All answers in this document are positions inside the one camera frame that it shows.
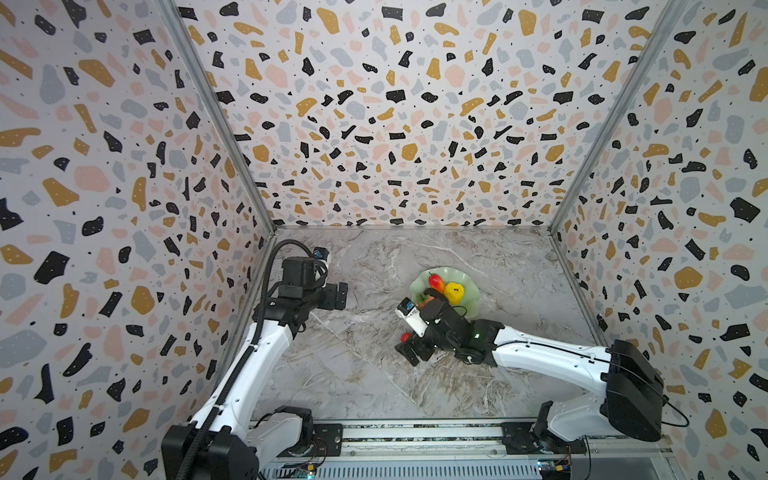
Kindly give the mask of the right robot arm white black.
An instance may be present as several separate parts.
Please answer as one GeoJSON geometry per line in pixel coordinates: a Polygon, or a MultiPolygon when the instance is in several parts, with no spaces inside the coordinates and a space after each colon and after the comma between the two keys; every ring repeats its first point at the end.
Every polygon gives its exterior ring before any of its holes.
{"type": "Polygon", "coordinates": [[[504,444],[514,453],[574,452],[593,436],[649,443],[662,437],[664,382],[630,342],[604,347],[548,340],[496,321],[468,320],[436,297],[421,304],[405,298],[396,312],[411,331],[395,349],[412,366],[444,351],[466,365],[532,371],[583,389],[577,398],[544,402],[526,430],[508,434],[504,444]]]}

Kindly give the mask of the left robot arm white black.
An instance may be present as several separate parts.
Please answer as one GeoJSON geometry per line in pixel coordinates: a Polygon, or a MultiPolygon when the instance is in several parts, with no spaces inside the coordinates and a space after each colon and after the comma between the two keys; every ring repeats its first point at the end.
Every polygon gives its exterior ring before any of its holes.
{"type": "Polygon", "coordinates": [[[311,456],[318,449],[310,409],[281,406],[255,420],[272,371],[316,310],[342,310],[348,286],[327,280],[329,253],[282,262],[282,278],[255,310],[234,363],[201,409],[172,426],[161,443],[169,479],[259,479],[281,456],[311,456]]]}

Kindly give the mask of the orange yellow fake mango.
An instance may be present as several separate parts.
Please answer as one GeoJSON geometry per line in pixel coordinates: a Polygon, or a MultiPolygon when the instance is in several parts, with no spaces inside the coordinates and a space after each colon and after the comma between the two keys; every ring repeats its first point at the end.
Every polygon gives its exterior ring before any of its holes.
{"type": "Polygon", "coordinates": [[[425,297],[424,299],[422,299],[421,302],[418,303],[418,308],[420,310],[423,309],[429,302],[431,302],[433,300],[434,300],[434,297],[432,297],[432,296],[425,297]]]}

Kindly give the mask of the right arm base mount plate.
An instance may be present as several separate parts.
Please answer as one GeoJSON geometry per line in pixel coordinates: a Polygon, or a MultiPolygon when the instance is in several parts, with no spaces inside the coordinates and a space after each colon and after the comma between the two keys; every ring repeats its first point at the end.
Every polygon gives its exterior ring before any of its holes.
{"type": "Polygon", "coordinates": [[[582,440],[566,442],[534,422],[515,421],[501,424],[501,441],[507,454],[585,454],[587,447],[582,440]]]}

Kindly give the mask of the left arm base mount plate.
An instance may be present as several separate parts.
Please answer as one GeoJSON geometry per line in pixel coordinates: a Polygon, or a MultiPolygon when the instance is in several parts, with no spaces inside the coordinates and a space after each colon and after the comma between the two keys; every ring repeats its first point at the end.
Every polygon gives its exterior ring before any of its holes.
{"type": "Polygon", "coordinates": [[[310,433],[302,428],[298,443],[279,452],[277,458],[339,457],[342,451],[343,433],[342,423],[315,423],[310,433]]]}

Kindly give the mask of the red fake strawberry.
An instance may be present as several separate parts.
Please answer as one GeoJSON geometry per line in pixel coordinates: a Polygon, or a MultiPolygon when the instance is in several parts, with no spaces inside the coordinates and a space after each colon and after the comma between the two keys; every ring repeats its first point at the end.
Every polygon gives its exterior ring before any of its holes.
{"type": "Polygon", "coordinates": [[[428,278],[428,285],[431,289],[442,294],[445,289],[445,281],[438,274],[431,273],[428,278]]]}

